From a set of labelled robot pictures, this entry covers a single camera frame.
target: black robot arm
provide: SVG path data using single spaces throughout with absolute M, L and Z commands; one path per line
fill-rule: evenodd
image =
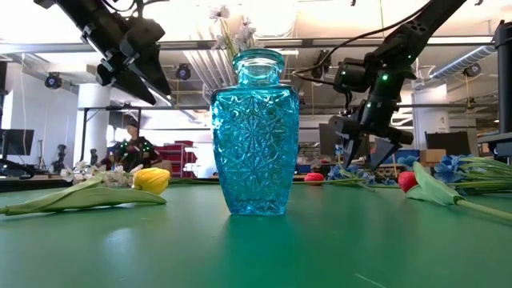
M 334 79 L 334 89 L 366 92 L 354 114 L 348 118 L 333 116 L 329 123 L 342 137 L 344 166 L 353 160 L 365 134 L 379 139 L 376 153 L 371 157 L 371 167 L 376 169 L 401 144 L 411 144 L 410 132 L 390 127 L 393 113 L 401 101 L 400 90 L 406 79 L 416 79 L 411 69 L 434 32 L 464 4 L 466 0 L 431 0 L 411 20 L 400 25 L 384 42 L 364 59 L 346 58 L 339 66 Z
M 34 0 L 34 3 L 47 9 L 57 4 L 80 29 L 82 40 L 103 55 L 96 73 L 96 80 L 101 85 L 114 83 L 154 105 L 154 96 L 144 81 L 162 94 L 170 94 L 169 83 L 158 60 L 160 47 L 156 44 L 165 31 L 155 21 L 142 17 L 142 0 L 134 1 L 138 16 L 128 18 L 110 12 L 106 4 L 109 7 L 111 4 L 107 1 Z

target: table surface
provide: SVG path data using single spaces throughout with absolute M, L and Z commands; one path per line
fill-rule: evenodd
M 0 286 L 512 286 L 511 224 L 398 190 L 294 185 L 275 217 L 230 216 L 216 185 L 162 196 L 166 206 L 0 216 Z M 470 200 L 512 211 L 510 196 Z

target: vase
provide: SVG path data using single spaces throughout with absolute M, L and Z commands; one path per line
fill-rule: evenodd
M 238 85 L 213 92 L 214 156 L 232 214 L 284 214 L 298 155 L 298 93 L 279 84 L 284 59 L 268 49 L 233 60 Z

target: green leaf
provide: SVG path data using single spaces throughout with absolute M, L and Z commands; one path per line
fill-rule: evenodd
M 116 206 L 136 202 L 165 204 L 166 200 L 140 190 L 95 187 L 55 192 L 23 204 L 6 206 L 0 211 L 5 215 L 19 215 L 86 209 L 96 206 Z
M 457 191 L 430 176 L 419 162 L 414 163 L 414 176 L 418 185 L 407 192 L 408 198 L 436 202 L 441 205 L 454 205 L 457 200 L 464 199 Z

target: person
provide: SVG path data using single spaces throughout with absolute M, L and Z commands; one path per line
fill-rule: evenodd
M 143 136 L 138 136 L 135 120 L 130 121 L 125 128 L 130 135 L 130 140 L 121 142 L 115 151 L 117 163 L 122 165 L 125 172 L 130 172 L 141 164 L 143 168 L 150 168 L 162 161 L 160 154 L 154 149 L 151 142 Z

